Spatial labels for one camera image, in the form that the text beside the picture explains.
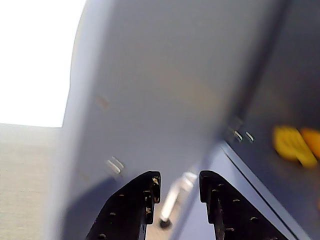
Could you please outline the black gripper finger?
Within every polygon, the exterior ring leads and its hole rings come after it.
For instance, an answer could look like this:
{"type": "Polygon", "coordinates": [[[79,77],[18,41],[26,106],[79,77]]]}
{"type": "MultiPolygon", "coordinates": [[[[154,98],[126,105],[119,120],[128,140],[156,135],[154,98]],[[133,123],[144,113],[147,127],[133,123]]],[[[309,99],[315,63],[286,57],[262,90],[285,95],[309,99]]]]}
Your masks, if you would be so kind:
{"type": "Polygon", "coordinates": [[[200,201],[217,240],[284,240],[286,237],[218,173],[199,173],[200,201]]]}
{"type": "Polygon", "coordinates": [[[105,202],[87,240],[144,240],[161,198],[161,174],[147,171],[124,185],[105,202]]]}

